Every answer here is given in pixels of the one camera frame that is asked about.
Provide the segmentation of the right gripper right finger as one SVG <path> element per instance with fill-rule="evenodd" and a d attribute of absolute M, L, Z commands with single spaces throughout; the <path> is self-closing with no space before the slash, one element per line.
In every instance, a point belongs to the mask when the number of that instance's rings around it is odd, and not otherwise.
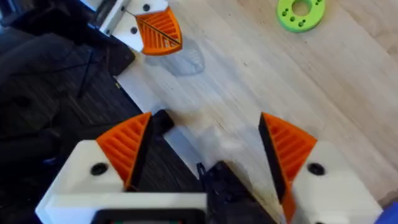
<path fill-rule="evenodd" d="M 262 113 L 258 130 L 287 223 L 375 223 L 382 208 L 328 141 Z"/>

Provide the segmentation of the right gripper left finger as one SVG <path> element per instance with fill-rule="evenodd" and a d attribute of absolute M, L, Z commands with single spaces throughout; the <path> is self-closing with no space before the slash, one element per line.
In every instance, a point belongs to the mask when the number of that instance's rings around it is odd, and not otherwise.
<path fill-rule="evenodd" d="M 78 142 L 52 182 L 58 192 L 128 191 L 141 177 L 153 136 L 152 113 L 142 113 Z"/>

